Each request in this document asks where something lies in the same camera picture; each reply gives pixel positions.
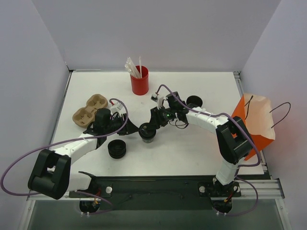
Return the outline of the black cup lid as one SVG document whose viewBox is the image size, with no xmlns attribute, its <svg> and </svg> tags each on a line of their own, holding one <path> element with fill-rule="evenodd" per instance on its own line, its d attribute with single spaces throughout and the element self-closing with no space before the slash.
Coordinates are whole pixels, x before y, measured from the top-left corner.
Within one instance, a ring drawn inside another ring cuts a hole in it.
<svg viewBox="0 0 307 230">
<path fill-rule="evenodd" d="M 142 139 L 153 139 L 156 135 L 156 128 L 150 123 L 143 123 L 139 127 L 139 135 Z"/>
</svg>

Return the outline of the black paper coffee cup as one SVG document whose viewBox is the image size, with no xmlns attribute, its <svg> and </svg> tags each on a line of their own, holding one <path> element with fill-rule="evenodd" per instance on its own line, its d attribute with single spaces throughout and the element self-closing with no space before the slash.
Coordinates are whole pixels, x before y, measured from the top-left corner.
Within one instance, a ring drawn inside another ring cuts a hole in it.
<svg viewBox="0 0 307 230">
<path fill-rule="evenodd" d="M 153 142 L 154 138 L 143 138 L 142 140 L 145 143 L 151 143 L 151 142 Z"/>
</svg>

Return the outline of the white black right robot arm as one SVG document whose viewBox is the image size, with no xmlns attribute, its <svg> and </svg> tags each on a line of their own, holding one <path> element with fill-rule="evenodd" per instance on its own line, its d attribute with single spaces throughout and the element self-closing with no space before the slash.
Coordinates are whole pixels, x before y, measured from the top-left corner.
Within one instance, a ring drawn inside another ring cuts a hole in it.
<svg viewBox="0 0 307 230">
<path fill-rule="evenodd" d="M 170 121 L 181 121 L 187 126 L 195 125 L 217 135 L 223 161 L 215 176 L 213 191 L 220 196 L 227 193 L 230 184 L 237 176 L 240 163 L 252 150 L 253 141 L 243 120 L 238 116 L 232 119 L 212 116 L 201 107 L 202 99 L 194 95 L 183 101 L 178 92 L 170 93 L 165 97 L 153 94 L 151 100 L 156 102 L 157 106 L 150 110 L 149 124 L 146 128 L 141 128 L 146 134 L 154 133 Z"/>
</svg>

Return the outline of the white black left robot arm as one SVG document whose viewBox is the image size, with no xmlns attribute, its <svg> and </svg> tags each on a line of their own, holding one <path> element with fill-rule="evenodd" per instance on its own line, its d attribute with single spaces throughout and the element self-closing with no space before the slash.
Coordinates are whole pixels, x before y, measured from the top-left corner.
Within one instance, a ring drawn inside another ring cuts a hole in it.
<svg viewBox="0 0 307 230">
<path fill-rule="evenodd" d="M 107 108 L 98 109 L 94 121 L 73 141 L 55 150 L 40 151 L 28 181 L 30 190 L 53 199 L 60 199 L 68 191 L 80 190 L 92 197 L 97 192 L 93 176 L 85 172 L 71 173 L 71 165 L 87 153 L 98 149 L 106 141 L 108 134 L 120 136 L 137 132 L 127 114 L 112 114 Z"/>
</svg>

